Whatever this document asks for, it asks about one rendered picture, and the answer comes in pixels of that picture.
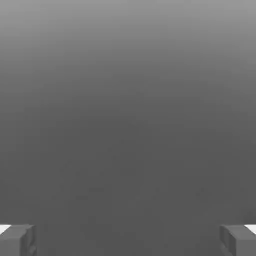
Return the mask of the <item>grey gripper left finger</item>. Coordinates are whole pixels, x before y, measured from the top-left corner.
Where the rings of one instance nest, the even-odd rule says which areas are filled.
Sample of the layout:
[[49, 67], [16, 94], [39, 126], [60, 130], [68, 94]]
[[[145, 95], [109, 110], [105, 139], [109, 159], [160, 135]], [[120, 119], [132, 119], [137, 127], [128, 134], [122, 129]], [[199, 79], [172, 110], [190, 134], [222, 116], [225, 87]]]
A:
[[38, 256], [37, 227], [0, 224], [0, 256]]

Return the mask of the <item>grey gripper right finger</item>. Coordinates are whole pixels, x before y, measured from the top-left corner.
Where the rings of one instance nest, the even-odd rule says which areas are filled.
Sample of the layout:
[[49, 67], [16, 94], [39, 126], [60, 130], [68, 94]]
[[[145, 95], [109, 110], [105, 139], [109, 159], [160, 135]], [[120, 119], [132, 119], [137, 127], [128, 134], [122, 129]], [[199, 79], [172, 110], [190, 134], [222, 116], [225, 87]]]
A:
[[219, 239], [224, 256], [256, 256], [256, 224], [221, 225]]

